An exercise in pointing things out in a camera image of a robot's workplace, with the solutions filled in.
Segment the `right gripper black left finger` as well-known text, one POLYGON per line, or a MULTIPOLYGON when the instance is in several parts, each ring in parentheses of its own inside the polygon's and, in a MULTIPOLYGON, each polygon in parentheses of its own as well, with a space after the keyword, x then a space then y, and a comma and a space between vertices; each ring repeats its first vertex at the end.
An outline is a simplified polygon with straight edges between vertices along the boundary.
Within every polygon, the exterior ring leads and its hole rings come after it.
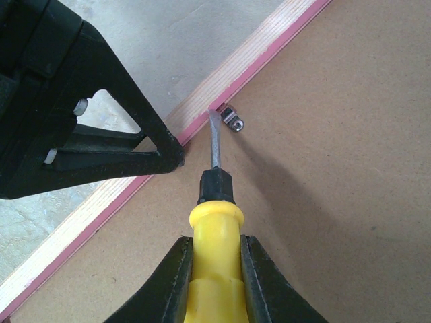
POLYGON ((183 322, 193 263, 193 239, 174 243, 149 279, 107 322, 183 322))

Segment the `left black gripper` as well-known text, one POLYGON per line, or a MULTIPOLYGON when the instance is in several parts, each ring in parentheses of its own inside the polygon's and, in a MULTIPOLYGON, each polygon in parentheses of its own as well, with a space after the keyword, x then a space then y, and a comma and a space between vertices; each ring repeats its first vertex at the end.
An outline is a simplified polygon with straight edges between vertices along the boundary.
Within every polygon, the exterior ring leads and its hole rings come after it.
POLYGON ((55 75, 82 25, 60 1, 1 2, 1 198, 41 192, 57 153, 55 75))

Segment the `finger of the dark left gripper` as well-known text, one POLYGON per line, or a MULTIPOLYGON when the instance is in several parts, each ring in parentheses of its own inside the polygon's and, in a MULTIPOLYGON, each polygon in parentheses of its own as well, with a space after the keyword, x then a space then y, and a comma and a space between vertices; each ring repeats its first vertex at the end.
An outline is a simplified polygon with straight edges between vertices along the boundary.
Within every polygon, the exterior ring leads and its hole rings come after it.
POLYGON ((40 191, 112 178, 172 172, 184 150, 167 129, 102 35, 84 22, 56 75, 49 96, 53 140, 42 169, 40 191), (94 94, 107 91, 139 127, 138 133, 78 124, 94 94))

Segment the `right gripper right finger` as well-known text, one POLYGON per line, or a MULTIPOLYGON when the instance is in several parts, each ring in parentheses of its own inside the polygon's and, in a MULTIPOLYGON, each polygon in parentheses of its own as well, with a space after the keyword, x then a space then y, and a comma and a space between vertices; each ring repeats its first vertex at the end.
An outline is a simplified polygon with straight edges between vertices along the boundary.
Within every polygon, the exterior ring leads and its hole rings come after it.
POLYGON ((255 236, 241 235, 242 278, 250 322, 326 322, 286 280, 255 236))

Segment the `pink picture frame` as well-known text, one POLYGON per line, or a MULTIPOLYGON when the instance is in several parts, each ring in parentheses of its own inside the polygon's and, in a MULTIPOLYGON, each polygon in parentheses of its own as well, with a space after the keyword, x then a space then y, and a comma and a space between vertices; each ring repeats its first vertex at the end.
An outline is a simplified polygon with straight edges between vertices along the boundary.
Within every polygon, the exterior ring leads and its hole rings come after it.
MULTIPOLYGON (((333 1, 232 99, 223 166, 256 236, 330 322, 430 321, 430 2, 333 1)), ((191 234, 210 134, 12 322, 102 322, 191 234)))

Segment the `yellow handled screwdriver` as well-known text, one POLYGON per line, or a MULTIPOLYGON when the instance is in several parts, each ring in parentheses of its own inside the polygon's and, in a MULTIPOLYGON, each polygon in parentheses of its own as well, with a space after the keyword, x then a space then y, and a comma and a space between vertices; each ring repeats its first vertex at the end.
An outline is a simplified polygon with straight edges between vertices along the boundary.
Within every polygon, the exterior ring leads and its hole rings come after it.
POLYGON ((234 202, 232 177, 222 169, 221 123, 220 114, 210 111, 211 167, 201 175, 189 215, 193 264, 185 322, 248 322, 240 253, 244 215, 234 202))

